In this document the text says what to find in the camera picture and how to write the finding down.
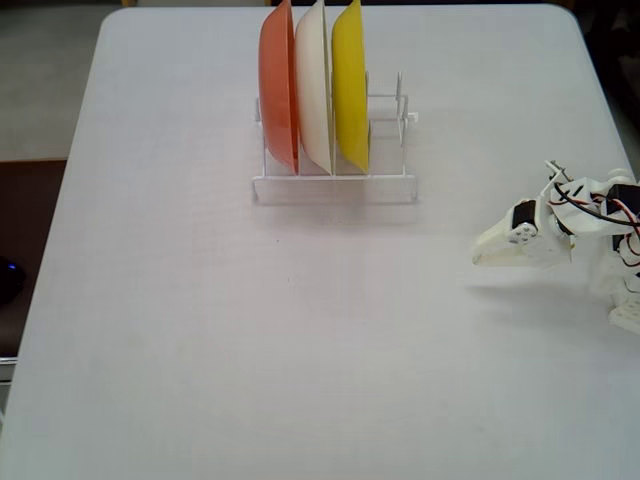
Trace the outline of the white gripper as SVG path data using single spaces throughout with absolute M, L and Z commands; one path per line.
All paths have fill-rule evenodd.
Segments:
M 549 205 L 549 189 L 522 199 L 473 243 L 476 266 L 555 266 L 571 262 L 570 236 L 559 226 Z

